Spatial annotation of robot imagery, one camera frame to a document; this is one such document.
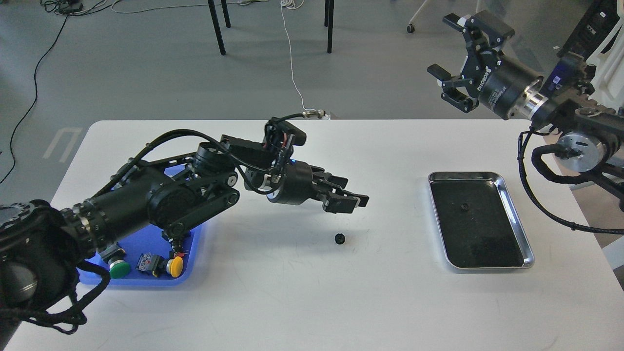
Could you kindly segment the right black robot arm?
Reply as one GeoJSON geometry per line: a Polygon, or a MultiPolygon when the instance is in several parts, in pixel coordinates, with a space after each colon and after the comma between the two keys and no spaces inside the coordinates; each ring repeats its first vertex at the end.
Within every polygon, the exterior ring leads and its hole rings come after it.
{"type": "Polygon", "coordinates": [[[564,53],[548,78],[502,52],[515,31],[490,11],[460,17],[450,13],[443,22],[462,34],[467,56],[456,76],[438,64],[427,71],[439,82],[441,97],[463,113],[479,105],[503,120],[524,118],[531,125],[519,134],[521,183],[533,204],[555,222],[586,233],[622,235],[622,229],[576,224],[544,208],[527,181],[525,152],[532,135],[560,133],[553,144],[534,148],[531,161],[546,180],[564,185],[591,182],[623,200],[623,167],[613,156],[623,144],[623,117],[591,98],[595,89],[586,78],[584,58],[564,53]]]}

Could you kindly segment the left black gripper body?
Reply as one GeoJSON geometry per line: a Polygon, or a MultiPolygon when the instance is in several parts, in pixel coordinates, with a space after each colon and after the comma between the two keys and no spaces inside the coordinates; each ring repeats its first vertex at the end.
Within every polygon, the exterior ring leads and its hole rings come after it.
{"type": "Polygon", "coordinates": [[[267,195],[271,203],[289,205],[300,205],[309,198],[319,201],[319,192],[312,189],[312,166],[303,161],[287,164],[281,186],[267,195]]]}

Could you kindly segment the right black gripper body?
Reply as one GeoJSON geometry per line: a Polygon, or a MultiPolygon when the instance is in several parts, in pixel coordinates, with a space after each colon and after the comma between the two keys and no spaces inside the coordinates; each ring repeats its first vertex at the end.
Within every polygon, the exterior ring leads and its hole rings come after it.
{"type": "Polygon", "coordinates": [[[532,120],[544,107],[544,95],[539,92],[543,76],[515,58],[468,56],[463,78],[468,81],[468,95],[504,120],[532,120]]]}

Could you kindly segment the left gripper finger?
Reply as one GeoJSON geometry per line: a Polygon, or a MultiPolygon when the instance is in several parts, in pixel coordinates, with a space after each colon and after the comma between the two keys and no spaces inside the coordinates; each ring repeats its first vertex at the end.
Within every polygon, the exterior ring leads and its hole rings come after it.
{"type": "Polygon", "coordinates": [[[327,213],[351,214],[357,207],[366,207],[370,197],[343,189],[332,189],[319,193],[319,201],[327,213]]]}
{"type": "Polygon", "coordinates": [[[312,166],[312,189],[315,192],[343,191],[347,183],[347,178],[332,175],[324,168],[312,166]]]}

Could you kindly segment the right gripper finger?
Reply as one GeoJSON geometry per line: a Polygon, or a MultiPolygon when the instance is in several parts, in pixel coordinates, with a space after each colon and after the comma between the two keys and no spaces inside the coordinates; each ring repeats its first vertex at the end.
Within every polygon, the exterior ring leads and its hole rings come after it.
{"type": "Polygon", "coordinates": [[[515,29],[488,10],[460,17],[455,13],[443,17],[443,22],[462,33],[466,44],[465,64],[516,63],[502,52],[506,40],[515,35],[515,29]]]}
{"type": "Polygon", "coordinates": [[[433,64],[427,68],[428,73],[434,76],[441,85],[441,98],[450,103],[455,108],[464,113],[470,113],[479,106],[478,99],[459,91],[460,87],[472,87],[473,78],[462,78],[461,76],[451,76],[446,69],[438,64],[433,64]]]}

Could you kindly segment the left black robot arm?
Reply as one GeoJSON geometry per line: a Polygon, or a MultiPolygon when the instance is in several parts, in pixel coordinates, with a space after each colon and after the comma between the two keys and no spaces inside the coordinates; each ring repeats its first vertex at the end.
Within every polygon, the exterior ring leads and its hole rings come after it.
{"type": "Polygon", "coordinates": [[[261,142],[228,135],[216,140],[190,129],[158,136],[91,198],[55,209],[36,199],[1,207],[1,348],[22,322],[76,333],[84,309],[122,264],[119,241],[147,225],[162,230],[169,258],[140,266],[177,277],[190,231],[234,206],[245,188],[272,203],[300,205],[312,199],[328,213],[350,214],[368,196],[346,190],[348,179],[294,160],[306,133],[292,118],[326,119],[323,110],[270,118],[261,142]]]}

